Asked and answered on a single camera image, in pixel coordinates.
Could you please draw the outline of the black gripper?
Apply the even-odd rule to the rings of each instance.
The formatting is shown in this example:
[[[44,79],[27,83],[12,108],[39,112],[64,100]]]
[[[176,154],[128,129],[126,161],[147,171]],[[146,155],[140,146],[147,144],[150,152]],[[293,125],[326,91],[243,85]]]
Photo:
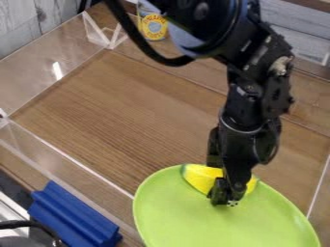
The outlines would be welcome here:
[[[219,113],[218,125],[210,130],[206,165],[220,168],[207,192],[214,206],[236,206],[247,193],[252,169],[267,165],[279,147],[281,119],[261,121],[252,126],[239,125],[226,111]]]

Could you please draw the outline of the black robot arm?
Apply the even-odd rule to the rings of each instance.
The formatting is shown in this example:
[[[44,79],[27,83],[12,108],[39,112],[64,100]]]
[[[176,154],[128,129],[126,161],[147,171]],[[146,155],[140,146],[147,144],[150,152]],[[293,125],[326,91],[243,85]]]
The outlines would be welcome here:
[[[291,46],[263,21],[259,0],[142,1],[170,22],[182,53],[227,66],[227,100],[210,130],[206,159],[223,175],[207,198],[216,206],[234,206],[247,194],[252,168],[269,164],[278,151],[279,116],[294,102]]]

